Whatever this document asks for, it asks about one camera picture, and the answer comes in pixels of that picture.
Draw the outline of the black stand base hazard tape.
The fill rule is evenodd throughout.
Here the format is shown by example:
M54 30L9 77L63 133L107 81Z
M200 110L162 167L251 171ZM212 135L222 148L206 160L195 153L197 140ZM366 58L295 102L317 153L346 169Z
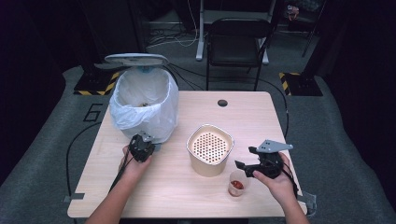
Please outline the black stand base hazard tape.
M299 73L279 73L282 88L288 96L322 96L318 83L313 77L303 77Z
M109 95L120 76L119 72L84 73L74 88L78 95Z

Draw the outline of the clear plastic cup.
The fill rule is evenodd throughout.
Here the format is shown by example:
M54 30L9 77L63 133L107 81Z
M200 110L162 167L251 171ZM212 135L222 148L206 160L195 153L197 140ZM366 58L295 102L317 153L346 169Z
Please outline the clear plastic cup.
M231 184L233 180L240 181L244 185L244 188L243 189L234 188ZM249 187L249 184L250 184L249 178L246 177L245 173L241 170L235 170L232 173L230 173L229 176L228 192L233 197L239 197L244 194L244 192Z

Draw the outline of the person's right hand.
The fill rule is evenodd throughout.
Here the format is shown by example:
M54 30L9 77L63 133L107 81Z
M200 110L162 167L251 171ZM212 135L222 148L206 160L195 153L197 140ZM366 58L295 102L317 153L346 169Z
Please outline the person's right hand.
M273 197L282 208L291 208L299 205L294 194L293 181L291 180L292 172L290 170L290 161L284 153L279 153L283 161L283 171L275 179L269 178L259 171L254 171L253 176L261 181L271 192Z

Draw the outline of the beige container with perforated strainer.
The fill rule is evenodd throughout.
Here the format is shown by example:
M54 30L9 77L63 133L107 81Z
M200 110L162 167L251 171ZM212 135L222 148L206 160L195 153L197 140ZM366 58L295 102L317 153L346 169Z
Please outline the beige container with perforated strainer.
M205 177L217 176L223 172L233 146L233 138L211 124L200 126L186 143L192 169Z

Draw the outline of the person's left hand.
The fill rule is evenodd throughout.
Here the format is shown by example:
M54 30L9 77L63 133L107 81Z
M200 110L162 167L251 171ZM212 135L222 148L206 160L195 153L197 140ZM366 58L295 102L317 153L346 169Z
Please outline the person's left hand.
M127 146L122 149L122 152L123 158L120 160L120 169L123 173L120 179L125 182L137 182L148 169L152 157L149 156L146 161L139 162L133 158Z

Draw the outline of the white metal desk frame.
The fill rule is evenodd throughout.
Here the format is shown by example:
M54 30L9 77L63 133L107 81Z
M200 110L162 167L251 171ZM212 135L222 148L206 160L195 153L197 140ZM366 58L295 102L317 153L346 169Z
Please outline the white metal desk frame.
M205 3L209 0L199 0L197 31L197 50L195 60L201 62L205 56L205 25L211 25L215 20L222 18L248 18L263 19L271 22L276 14L276 6L280 0L262 0L257 6L251 8L237 8L222 10L221 7L206 9Z

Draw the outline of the grey metal table bracket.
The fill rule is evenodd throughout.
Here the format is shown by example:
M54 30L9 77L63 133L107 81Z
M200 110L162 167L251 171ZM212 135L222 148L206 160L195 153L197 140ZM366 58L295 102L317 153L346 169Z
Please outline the grey metal table bracket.
M315 194L304 191L302 195L297 196L297 199L299 202L305 203L308 217L313 217L316 214L317 196Z

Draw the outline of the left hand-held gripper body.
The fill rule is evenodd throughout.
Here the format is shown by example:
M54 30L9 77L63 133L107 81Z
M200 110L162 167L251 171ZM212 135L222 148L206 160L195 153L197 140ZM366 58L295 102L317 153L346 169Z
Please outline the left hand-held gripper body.
M138 162L145 162L154 152L152 137L146 132L135 134L129 144L129 151Z

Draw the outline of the black folding chair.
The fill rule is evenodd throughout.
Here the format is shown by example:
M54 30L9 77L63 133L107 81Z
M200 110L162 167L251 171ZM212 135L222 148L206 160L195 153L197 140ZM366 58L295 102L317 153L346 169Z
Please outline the black folding chair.
M264 19L222 18L213 21L207 34L205 88L209 90L210 67L256 68L257 90L262 59L273 25Z

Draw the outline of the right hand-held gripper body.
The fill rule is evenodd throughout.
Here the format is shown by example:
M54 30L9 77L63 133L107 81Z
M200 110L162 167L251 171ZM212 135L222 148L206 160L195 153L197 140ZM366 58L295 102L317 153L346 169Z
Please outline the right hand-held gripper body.
M264 140L257 147L257 150L260 152L258 155L260 165L257 170L272 179L278 177L283 170L284 164L279 152L290 149L293 149L293 145L269 139Z

